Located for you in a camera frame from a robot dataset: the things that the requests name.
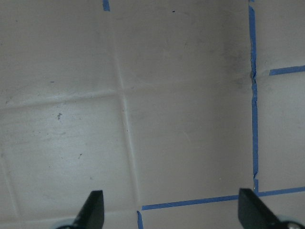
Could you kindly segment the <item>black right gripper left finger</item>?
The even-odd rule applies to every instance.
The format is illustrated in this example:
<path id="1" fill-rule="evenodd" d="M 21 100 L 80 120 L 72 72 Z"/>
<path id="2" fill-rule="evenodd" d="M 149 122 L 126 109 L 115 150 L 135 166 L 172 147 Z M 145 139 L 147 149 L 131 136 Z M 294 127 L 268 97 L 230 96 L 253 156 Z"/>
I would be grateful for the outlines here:
<path id="1" fill-rule="evenodd" d="M 86 199 L 72 229 L 102 229 L 104 225 L 104 198 L 102 190 L 92 191 Z"/>

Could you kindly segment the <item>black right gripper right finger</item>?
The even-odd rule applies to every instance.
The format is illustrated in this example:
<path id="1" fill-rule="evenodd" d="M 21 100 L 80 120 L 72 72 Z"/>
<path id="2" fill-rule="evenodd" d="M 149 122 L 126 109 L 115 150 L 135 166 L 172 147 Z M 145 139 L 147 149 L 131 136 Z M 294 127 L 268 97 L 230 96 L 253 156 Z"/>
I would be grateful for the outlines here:
<path id="1" fill-rule="evenodd" d="M 303 229 L 293 220 L 280 220 L 249 188 L 239 189 L 238 219 L 244 229 Z"/>

